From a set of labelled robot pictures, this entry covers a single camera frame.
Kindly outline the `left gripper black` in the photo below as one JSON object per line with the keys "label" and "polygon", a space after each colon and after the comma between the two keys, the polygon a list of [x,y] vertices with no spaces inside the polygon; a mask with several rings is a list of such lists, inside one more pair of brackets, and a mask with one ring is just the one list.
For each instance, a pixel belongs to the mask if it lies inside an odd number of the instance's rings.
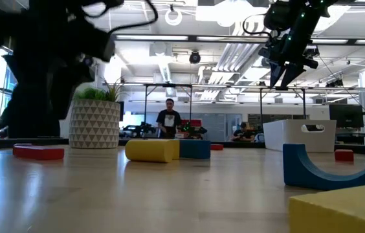
{"label": "left gripper black", "polygon": [[76,88],[95,80],[94,65],[82,63],[85,56],[75,58],[70,64],[55,60],[47,68],[39,69],[37,61],[20,60],[15,55],[4,59],[17,80],[12,93],[12,105],[16,107],[38,106],[48,110],[68,110]]}

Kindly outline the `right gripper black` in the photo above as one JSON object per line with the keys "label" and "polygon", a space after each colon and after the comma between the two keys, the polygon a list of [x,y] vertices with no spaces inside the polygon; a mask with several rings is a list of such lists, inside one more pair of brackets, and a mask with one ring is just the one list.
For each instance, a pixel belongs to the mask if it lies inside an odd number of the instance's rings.
{"label": "right gripper black", "polygon": [[293,80],[301,75],[308,66],[312,69],[318,67],[318,62],[314,59],[307,59],[303,53],[308,45],[314,45],[310,38],[297,38],[290,34],[284,34],[281,38],[270,37],[265,46],[258,52],[270,61],[271,77],[270,88],[273,88],[282,76],[282,65],[289,62],[285,67],[285,74],[280,87],[285,89]]}

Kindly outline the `blue arch block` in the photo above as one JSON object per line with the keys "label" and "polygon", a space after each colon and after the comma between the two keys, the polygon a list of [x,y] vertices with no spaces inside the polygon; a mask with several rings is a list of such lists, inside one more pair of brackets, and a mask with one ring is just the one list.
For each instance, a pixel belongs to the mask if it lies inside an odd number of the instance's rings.
{"label": "blue arch block", "polygon": [[335,175],[319,169],[308,157],[305,145],[283,145],[283,180],[288,186],[337,190],[365,185],[365,169],[351,175]]}

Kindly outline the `blue rectangular block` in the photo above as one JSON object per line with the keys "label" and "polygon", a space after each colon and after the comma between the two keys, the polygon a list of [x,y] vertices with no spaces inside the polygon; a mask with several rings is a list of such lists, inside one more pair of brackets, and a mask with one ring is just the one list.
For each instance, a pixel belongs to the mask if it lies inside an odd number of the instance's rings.
{"label": "blue rectangular block", "polygon": [[211,157],[211,142],[209,140],[182,139],[179,156],[185,159],[209,159]]}

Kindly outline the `green artificial plant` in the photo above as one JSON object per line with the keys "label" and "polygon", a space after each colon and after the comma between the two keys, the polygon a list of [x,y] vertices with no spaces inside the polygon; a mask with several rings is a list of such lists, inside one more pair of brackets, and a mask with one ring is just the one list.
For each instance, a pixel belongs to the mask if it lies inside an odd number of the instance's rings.
{"label": "green artificial plant", "polygon": [[108,102],[117,102],[119,96],[125,94],[122,91],[124,82],[120,77],[114,83],[109,83],[104,77],[100,78],[106,89],[87,87],[83,91],[76,91],[73,95],[74,100],[101,100]]}

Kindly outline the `triangle-patterned plant pot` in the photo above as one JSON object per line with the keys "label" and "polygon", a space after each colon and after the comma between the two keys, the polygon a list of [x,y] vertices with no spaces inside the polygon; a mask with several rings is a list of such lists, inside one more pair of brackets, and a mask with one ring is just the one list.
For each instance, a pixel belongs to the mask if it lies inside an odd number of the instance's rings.
{"label": "triangle-patterned plant pot", "polygon": [[69,146],[76,149],[117,148],[120,117],[118,102],[73,100],[69,123]]}

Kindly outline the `person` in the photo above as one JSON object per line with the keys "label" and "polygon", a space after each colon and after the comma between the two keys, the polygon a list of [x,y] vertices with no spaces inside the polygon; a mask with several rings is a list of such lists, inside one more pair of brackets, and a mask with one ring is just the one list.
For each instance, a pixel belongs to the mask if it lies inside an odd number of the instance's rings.
{"label": "person", "polygon": [[156,123],[161,139],[174,139],[177,133],[177,127],[181,125],[181,116],[173,107],[174,101],[168,98],[166,100],[166,109],[158,114]]}
{"label": "person", "polygon": [[247,124],[242,122],[240,128],[237,129],[231,138],[233,142],[254,142],[254,134],[247,129]]}

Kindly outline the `black computer monitor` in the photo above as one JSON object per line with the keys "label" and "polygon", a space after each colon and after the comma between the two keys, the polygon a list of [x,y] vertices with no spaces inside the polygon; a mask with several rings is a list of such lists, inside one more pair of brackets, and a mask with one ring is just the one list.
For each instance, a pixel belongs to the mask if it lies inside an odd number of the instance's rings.
{"label": "black computer monitor", "polygon": [[337,128],[362,128],[363,108],[361,105],[331,104],[329,118],[336,121]]}

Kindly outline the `red cube block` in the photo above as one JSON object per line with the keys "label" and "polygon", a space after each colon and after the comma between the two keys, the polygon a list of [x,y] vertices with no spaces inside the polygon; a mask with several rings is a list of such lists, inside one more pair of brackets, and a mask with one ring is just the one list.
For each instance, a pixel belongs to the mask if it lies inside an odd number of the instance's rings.
{"label": "red cube block", "polygon": [[353,150],[338,149],[334,151],[335,160],[338,162],[353,162],[354,152]]}

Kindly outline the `black background robot arms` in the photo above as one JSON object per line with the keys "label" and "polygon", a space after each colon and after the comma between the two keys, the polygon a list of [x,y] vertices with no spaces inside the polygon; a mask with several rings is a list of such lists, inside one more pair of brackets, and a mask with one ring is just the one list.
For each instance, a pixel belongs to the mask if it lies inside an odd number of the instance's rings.
{"label": "black background robot arms", "polygon": [[155,137],[156,135],[157,128],[145,122],[140,125],[128,125],[120,131],[120,137],[122,138],[144,138]]}

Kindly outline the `long ceiling light strip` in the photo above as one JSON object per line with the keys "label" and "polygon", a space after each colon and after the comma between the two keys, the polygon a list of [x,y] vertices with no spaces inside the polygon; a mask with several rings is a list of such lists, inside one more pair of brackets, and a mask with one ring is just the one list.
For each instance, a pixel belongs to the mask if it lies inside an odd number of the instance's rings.
{"label": "long ceiling light strip", "polygon": [[[165,35],[165,34],[115,34],[117,41],[175,41],[190,43],[254,43],[265,44],[269,38],[265,36],[198,36],[198,35]],[[315,38],[311,40],[313,45],[330,46],[365,46],[365,39],[344,38]]]}

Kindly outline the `yellow cylinder block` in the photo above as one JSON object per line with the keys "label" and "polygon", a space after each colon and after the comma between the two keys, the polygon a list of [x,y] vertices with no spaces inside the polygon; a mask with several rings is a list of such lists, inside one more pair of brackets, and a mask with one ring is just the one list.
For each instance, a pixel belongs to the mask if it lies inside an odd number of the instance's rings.
{"label": "yellow cylinder block", "polygon": [[163,140],[129,140],[125,154],[130,161],[169,163],[165,161]]}

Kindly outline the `yellow rectangular block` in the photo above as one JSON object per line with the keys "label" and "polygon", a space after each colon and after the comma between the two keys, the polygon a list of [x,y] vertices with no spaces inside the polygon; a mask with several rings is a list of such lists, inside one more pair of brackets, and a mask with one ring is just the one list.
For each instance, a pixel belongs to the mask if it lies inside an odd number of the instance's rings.
{"label": "yellow rectangular block", "polygon": [[289,199],[290,233],[365,233],[365,186]]}
{"label": "yellow rectangular block", "polygon": [[166,162],[179,160],[180,157],[180,141],[179,139],[163,140],[164,157]]}

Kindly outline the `black background workstation frame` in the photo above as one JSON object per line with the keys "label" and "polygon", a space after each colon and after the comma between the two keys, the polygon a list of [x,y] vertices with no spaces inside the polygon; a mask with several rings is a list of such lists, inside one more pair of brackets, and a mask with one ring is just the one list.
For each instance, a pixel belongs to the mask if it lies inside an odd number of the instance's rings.
{"label": "black background workstation frame", "polygon": [[[260,103],[261,123],[263,123],[263,90],[264,89],[265,89],[265,87],[260,87],[259,88],[259,94],[260,94],[259,103]],[[306,100],[305,100],[305,98],[306,98],[306,91],[305,91],[305,89],[300,89],[300,91],[302,93],[301,94],[298,94],[296,89],[291,89],[291,90],[294,91],[302,99],[303,118],[306,120],[307,119]]]}
{"label": "black background workstation frame", "polygon": [[143,83],[142,84],[145,87],[145,95],[144,95],[144,122],[146,123],[146,114],[147,114],[147,104],[148,104],[148,87],[154,86],[154,89],[156,87],[169,87],[169,88],[176,88],[180,87],[183,91],[186,91],[184,88],[187,87],[190,89],[190,92],[187,93],[187,95],[190,97],[190,112],[189,112],[189,123],[190,126],[192,126],[192,94],[193,94],[193,85],[192,84],[183,84],[183,83]]}

